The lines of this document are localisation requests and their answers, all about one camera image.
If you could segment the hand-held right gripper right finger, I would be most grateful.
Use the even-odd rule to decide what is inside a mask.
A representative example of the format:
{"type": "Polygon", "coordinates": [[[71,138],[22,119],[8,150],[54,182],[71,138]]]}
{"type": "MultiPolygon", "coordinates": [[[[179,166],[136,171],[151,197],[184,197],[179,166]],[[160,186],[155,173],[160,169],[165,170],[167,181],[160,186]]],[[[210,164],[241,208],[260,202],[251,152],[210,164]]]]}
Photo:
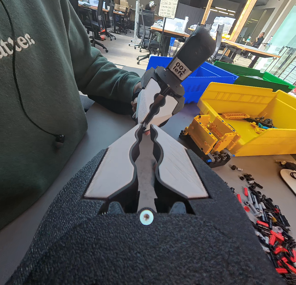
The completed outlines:
{"type": "Polygon", "coordinates": [[[161,128],[150,126],[153,156],[156,161],[154,204],[157,212],[170,212],[178,205],[183,212],[194,212],[191,201],[208,199],[209,194],[200,178],[190,153],[181,143],[161,128]]]}

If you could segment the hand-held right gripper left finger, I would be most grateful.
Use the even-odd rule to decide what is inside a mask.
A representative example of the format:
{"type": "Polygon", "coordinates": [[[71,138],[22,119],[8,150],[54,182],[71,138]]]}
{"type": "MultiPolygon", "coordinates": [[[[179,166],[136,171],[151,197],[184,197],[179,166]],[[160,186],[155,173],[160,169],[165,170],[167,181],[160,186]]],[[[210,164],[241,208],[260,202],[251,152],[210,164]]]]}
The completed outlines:
{"type": "Polygon", "coordinates": [[[140,192],[135,161],[141,140],[142,125],[137,124],[106,149],[84,193],[85,199],[98,199],[107,206],[118,202],[124,212],[137,212],[140,192]]]}

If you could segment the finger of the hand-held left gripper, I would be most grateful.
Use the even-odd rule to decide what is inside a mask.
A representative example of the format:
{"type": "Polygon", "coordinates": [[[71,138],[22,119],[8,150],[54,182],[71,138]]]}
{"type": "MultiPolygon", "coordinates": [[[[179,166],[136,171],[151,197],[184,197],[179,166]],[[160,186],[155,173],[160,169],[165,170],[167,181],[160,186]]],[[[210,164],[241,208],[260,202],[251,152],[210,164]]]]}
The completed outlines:
{"type": "Polygon", "coordinates": [[[150,106],[154,103],[155,95],[160,94],[161,88],[156,80],[149,80],[146,87],[143,88],[137,97],[137,107],[135,117],[140,124],[151,124],[148,122],[150,117],[150,106]]]}
{"type": "Polygon", "coordinates": [[[153,118],[152,120],[148,120],[151,124],[147,124],[147,129],[150,130],[151,125],[160,127],[162,123],[166,122],[173,115],[173,110],[176,108],[177,104],[178,102],[173,97],[165,97],[165,104],[163,106],[159,106],[156,110],[154,109],[154,111],[153,108],[150,109],[149,116],[153,118]]]}

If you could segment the yellow black lego model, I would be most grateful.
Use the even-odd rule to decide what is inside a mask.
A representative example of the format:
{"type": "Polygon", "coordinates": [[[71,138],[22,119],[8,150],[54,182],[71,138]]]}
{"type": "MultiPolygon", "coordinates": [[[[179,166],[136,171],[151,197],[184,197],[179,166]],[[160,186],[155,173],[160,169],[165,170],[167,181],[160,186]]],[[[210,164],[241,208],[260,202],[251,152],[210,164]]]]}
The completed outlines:
{"type": "Polygon", "coordinates": [[[210,168],[226,165],[233,156],[230,150],[241,135],[223,118],[198,115],[180,132],[179,138],[210,168]]]}

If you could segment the yellow lego connector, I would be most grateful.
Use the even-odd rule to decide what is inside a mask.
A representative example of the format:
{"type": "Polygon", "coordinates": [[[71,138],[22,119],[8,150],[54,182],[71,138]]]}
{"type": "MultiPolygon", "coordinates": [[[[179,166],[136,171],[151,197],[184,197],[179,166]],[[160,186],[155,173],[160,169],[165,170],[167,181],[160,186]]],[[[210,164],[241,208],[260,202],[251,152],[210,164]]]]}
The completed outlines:
{"type": "Polygon", "coordinates": [[[254,128],[254,131],[257,134],[262,134],[263,132],[266,131],[266,129],[259,128],[258,125],[255,122],[250,123],[250,125],[254,128]]]}

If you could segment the black lego beam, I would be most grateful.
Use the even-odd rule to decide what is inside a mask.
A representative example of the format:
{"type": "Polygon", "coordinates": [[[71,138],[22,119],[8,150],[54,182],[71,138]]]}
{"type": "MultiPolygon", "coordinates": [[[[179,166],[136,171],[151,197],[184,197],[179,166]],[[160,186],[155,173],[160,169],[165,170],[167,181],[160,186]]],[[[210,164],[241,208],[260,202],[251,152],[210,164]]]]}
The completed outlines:
{"type": "Polygon", "coordinates": [[[255,122],[256,124],[261,123],[268,128],[276,128],[273,125],[273,120],[269,119],[269,118],[265,118],[265,117],[252,118],[252,117],[250,117],[250,118],[247,118],[244,120],[248,121],[249,123],[252,123],[252,122],[255,122]]]}

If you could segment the person's left hand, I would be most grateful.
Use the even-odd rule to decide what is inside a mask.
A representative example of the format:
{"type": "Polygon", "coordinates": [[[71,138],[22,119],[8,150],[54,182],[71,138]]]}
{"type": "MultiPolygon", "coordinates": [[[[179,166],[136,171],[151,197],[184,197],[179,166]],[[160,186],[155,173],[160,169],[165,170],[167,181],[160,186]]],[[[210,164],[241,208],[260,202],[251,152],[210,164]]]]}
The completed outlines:
{"type": "Polygon", "coordinates": [[[132,106],[132,111],[133,111],[133,114],[132,114],[133,120],[136,119],[135,115],[136,115],[136,109],[137,109],[138,95],[141,90],[142,90],[142,84],[141,84],[141,82],[138,82],[134,87],[132,101],[131,101],[131,106],[132,106]]]}

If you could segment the stack of clear storage boxes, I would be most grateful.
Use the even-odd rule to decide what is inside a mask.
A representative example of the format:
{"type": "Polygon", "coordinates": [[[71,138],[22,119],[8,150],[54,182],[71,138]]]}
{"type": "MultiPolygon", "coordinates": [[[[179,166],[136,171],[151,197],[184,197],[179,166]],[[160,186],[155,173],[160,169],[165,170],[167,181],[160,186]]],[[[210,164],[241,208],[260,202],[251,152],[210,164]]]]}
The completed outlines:
{"type": "Polygon", "coordinates": [[[220,28],[221,26],[223,26],[222,33],[225,35],[228,35],[235,20],[236,19],[232,17],[222,17],[222,16],[215,17],[210,29],[210,35],[213,37],[216,37],[217,29],[220,28]]]}

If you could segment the wooden pillar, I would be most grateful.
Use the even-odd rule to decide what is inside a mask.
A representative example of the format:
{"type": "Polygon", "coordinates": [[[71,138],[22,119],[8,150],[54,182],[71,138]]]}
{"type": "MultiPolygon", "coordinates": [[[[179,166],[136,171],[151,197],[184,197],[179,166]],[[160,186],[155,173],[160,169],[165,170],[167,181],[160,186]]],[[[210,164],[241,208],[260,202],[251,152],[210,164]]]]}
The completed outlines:
{"type": "Polygon", "coordinates": [[[205,12],[204,12],[204,15],[203,15],[203,18],[202,18],[202,21],[201,21],[202,25],[206,24],[206,20],[207,20],[207,17],[209,15],[210,8],[212,6],[212,2],[213,2],[213,0],[208,0],[208,2],[207,2],[207,6],[205,8],[205,12]]]}
{"type": "Polygon", "coordinates": [[[229,40],[232,42],[236,42],[239,34],[241,33],[251,11],[253,10],[253,7],[255,6],[257,0],[247,0],[239,19],[233,29],[233,32],[231,33],[229,40]]]}

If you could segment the group of black office chairs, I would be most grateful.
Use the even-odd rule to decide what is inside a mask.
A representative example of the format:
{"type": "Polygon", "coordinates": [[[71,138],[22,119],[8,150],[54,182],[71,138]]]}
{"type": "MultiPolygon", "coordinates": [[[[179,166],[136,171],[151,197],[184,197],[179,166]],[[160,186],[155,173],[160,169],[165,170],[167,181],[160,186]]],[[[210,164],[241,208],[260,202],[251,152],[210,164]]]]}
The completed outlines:
{"type": "MultiPolygon", "coordinates": [[[[91,44],[100,45],[106,52],[107,48],[100,43],[105,40],[105,36],[112,40],[116,37],[112,34],[127,34],[129,27],[132,26],[130,15],[133,12],[132,8],[123,4],[116,4],[115,1],[121,0],[69,0],[75,13],[84,25],[87,33],[92,32],[91,44]]],[[[139,1],[136,1],[134,35],[138,39],[143,39],[146,44],[149,43],[149,49],[156,54],[159,48],[159,43],[153,40],[154,30],[150,30],[154,23],[154,11],[144,9],[140,6],[139,1]]]]}

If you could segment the handwritten whiteboard sign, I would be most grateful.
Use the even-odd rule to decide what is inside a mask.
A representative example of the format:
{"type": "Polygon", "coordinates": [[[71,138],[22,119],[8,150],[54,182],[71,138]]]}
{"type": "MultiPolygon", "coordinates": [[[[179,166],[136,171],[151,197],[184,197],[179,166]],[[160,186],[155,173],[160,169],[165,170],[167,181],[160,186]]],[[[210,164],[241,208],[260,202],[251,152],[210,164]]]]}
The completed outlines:
{"type": "Polygon", "coordinates": [[[165,23],[167,18],[168,19],[174,19],[176,16],[176,11],[178,8],[179,0],[159,0],[158,4],[158,16],[163,17],[163,26],[162,26],[162,31],[161,31],[161,44],[158,51],[158,56],[161,53],[161,56],[163,56],[164,53],[164,46],[163,46],[163,41],[164,41],[164,31],[165,31],[165,23]]]}

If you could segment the long wooden desk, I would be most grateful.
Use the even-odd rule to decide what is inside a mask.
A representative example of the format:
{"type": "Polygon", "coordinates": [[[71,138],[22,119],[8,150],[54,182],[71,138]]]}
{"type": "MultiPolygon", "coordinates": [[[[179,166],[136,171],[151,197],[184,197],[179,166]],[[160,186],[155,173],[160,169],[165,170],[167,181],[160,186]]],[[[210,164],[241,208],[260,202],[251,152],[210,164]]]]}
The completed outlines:
{"type": "Polygon", "coordinates": [[[232,55],[235,55],[235,54],[241,54],[242,51],[247,51],[247,53],[250,53],[255,57],[249,64],[248,68],[253,68],[259,58],[273,58],[273,59],[281,58],[280,55],[268,53],[267,51],[260,50],[252,46],[246,46],[240,43],[232,42],[231,40],[228,40],[228,39],[222,39],[221,43],[225,45],[225,49],[219,61],[221,61],[222,57],[229,52],[232,52],[232,55]]]}

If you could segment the green plastic bin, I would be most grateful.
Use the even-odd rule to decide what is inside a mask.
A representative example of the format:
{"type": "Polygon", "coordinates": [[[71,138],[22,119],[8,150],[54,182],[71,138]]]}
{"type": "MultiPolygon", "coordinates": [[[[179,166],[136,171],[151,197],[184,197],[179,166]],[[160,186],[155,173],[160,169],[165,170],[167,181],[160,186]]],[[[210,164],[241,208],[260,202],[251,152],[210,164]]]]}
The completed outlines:
{"type": "Polygon", "coordinates": [[[221,61],[216,61],[214,65],[238,76],[234,82],[236,85],[270,88],[273,92],[281,90],[286,93],[295,89],[295,86],[292,84],[287,83],[268,72],[261,72],[257,69],[224,63],[221,61]]]}

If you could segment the yellow plastic bin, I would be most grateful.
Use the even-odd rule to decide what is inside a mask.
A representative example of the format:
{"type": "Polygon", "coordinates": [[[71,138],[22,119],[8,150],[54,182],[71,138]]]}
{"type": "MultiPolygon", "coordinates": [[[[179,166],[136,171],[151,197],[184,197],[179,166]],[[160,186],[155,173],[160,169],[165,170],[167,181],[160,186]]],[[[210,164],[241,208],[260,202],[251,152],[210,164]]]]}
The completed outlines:
{"type": "Polygon", "coordinates": [[[296,99],[283,91],[270,88],[212,82],[198,101],[202,115],[211,122],[222,118],[241,137],[230,150],[241,156],[295,154],[296,99]],[[244,113],[251,118],[272,119],[275,128],[257,133],[245,119],[225,119],[223,113],[244,113]]]}

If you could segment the orange lego frame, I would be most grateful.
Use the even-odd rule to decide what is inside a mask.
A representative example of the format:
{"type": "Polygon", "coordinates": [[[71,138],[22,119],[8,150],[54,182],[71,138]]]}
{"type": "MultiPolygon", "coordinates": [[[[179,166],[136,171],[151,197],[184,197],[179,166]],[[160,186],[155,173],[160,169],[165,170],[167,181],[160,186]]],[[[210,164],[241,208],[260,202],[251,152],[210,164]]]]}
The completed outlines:
{"type": "Polygon", "coordinates": [[[246,113],[222,113],[221,117],[229,120],[240,120],[250,118],[250,116],[246,113]]]}

